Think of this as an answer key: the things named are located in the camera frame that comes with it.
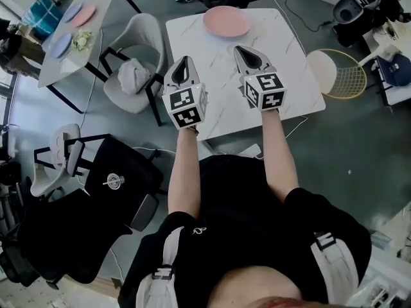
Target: marble table top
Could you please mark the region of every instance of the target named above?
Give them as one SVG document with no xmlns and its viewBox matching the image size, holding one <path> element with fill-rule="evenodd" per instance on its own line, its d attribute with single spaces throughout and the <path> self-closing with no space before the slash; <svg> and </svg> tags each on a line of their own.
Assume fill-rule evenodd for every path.
<svg viewBox="0 0 411 308">
<path fill-rule="evenodd" d="M 87 64 L 90 60 L 94 44 L 96 41 L 98 42 L 98 38 L 100 37 L 99 30 L 101 28 L 104 16 L 109 9 L 111 1 L 112 0 L 74 0 L 70 4 L 70 7 L 78 3 L 82 3 L 83 8 L 95 6 L 96 13 L 88 22 L 79 28 L 74 27 L 72 24 L 73 21 L 67 23 L 60 21 L 56 31 L 52 34 L 51 40 L 47 39 L 43 44 L 43 49 L 46 51 L 46 57 L 44 58 L 40 72 L 38 83 L 39 88 L 56 83 L 57 81 L 60 81 L 66 76 L 69 76 L 70 74 L 83 68 Z M 50 56 L 51 47 L 53 47 L 53 44 L 58 40 L 58 38 L 60 38 L 61 35 L 65 33 L 72 33 L 74 36 L 80 28 L 83 30 L 92 31 L 94 34 L 91 41 L 91 46 L 88 49 L 77 51 L 69 47 L 60 58 L 54 59 Z"/>
<path fill-rule="evenodd" d="M 203 16 L 193 15 L 166 23 L 174 61 L 190 56 L 208 92 L 205 121 L 197 126 L 198 140 L 261 126 L 261 114 L 243 97 L 234 46 L 252 47 L 267 55 L 287 82 L 282 120 L 324 110 L 326 104 L 306 57 L 276 9 L 244 9 L 251 29 L 242 37 L 221 38 L 206 30 Z"/>
</svg>

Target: small table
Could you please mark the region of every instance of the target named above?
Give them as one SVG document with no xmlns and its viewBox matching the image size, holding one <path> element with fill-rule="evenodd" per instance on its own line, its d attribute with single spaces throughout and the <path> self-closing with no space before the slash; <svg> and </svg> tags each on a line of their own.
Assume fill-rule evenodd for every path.
<svg viewBox="0 0 411 308">
<path fill-rule="evenodd" d="M 82 113 L 78 108 L 76 108 L 67 98 L 61 95 L 52 84 L 64 79 L 66 76 L 78 71 L 79 69 L 85 67 L 95 76 L 97 76 L 101 81 L 106 82 L 107 77 L 100 72 L 95 66 L 93 66 L 89 60 L 91 57 L 92 49 L 98 38 L 98 31 L 101 28 L 101 24 L 104 20 L 104 16 L 109 9 L 112 0 L 74 0 L 70 6 L 75 4 L 83 4 L 83 8 L 94 5 L 96 7 L 96 13 L 92 16 L 90 21 L 86 22 L 80 28 L 92 31 L 94 33 L 94 38 L 91 42 L 91 47 L 87 50 L 77 51 L 69 48 L 67 52 L 60 57 L 59 59 L 54 59 L 50 57 L 49 50 L 50 47 L 53 47 L 53 44 L 60 38 L 61 35 L 65 33 L 72 33 L 73 36 L 77 33 L 79 28 L 75 28 L 70 22 L 60 22 L 57 26 L 56 31 L 54 32 L 51 40 L 47 40 L 44 48 L 46 57 L 44 59 L 42 69 L 40 72 L 38 87 L 47 87 L 54 94 L 56 94 L 61 100 L 68 104 L 75 111 Z M 127 2 L 136 10 L 137 13 L 141 13 L 140 9 L 132 0 L 127 0 Z"/>
<path fill-rule="evenodd" d="M 324 110 L 326 104 L 306 57 L 276 9 L 245 9 L 250 31 L 238 38 L 208 32 L 203 16 L 193 15 L 166 23 L 174 61 L 190 56 L 208 91 L 205 122 L 197 126 L 199 141 L 261 126 L 261 114 L 243 97 L 233 48 L 243 45 L 267 55 L 286 79 L 288 92 L 279 109 L 282 120 Z"/>
<path fill-rule="evenodd" d="M 391 37 L 387 28 L 390 27 L 395 35 Z M 372 30 L 372 37 L 378 43 L 378 47 L 367 57 L 359 62 L 364 66 L 377 56 L 385 57 L 392 56 L 397 52 L 411 59 L 411 24 L 401 23 L 398 21 L 387 21 L 383 26 Z"/>
</svg>

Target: backpack strap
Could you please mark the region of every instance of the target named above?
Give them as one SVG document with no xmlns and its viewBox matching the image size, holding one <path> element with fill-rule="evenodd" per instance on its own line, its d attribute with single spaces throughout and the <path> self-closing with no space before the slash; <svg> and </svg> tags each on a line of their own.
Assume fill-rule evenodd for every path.
<svg viewBox="0 0 411 308">
<path fill-rule="evenodd" d="M 315 233 L 311 251 L 326 284 L 329 304 L 346 304 L 358 287 L 358 272 L 353 255 L 340 239 L 331 233 Z"/>
<path fill-rule="evenodd" d="M 162 266 L 141 281 L 136 296 L 137 308 L 178 308 L 173 264 L 179 250 L 180 233 L 183 228 L 175 229 L 166 238 Z"/>
</svg>

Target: white box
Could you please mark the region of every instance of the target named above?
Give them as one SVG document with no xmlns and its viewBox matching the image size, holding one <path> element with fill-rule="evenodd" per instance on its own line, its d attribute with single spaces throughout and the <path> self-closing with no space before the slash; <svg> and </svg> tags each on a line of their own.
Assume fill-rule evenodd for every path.
<svg viewBox="0 0 411 308">
<path fill-rule="evenodd" d="M 278 72 L 244 76 L 244 95 L 259 110 L 284 105 L 286 85 Z"/>
<path fill-rule="evenodd" d="M 162 97 L 175 127 L 180 130 L 204 122 L 207 108 L 206 86 L 198 83 Z"/>
</svg>

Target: pink plate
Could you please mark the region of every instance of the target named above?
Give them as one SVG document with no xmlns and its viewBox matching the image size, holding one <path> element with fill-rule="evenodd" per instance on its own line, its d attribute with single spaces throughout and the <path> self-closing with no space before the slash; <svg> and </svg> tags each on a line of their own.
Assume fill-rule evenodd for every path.
<svg viewBox="0 0 411 308">
<path fill-rule="evenodd" d="M 204 14 L 204 26 L 219 37 L 239 37 L 246 34 L 251 27 L 247 15 L 238 8 L 218 6 Z"/>
<path fill-rule="evenodd" d="M 85 24 L 96 12 L 95 6 L 88 6 L 87 8 L 83 8 L 80 12 L 73 18 L 73 25 L 77 28 L 83 24 Z"/>
</svg>

